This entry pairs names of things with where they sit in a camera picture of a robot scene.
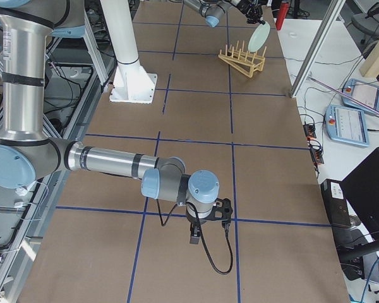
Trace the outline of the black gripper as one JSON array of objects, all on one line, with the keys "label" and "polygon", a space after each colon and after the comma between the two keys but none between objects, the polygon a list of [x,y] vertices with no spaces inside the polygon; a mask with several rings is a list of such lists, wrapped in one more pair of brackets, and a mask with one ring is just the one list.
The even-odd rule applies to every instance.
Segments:
[{"label": "black gripper", "polygon": [[260,4],[249,0],[240,0],[238,10],[245,15],[247,23],[262,23],[263,12]]},{"label": "black gripper", "polygon": [[205,219],[197,219],[195,215],[191,215],[188,211],[186,212],[186,218],[190,222],[190,244],[199,244],[201,238],[200,226],[207,221]]}]

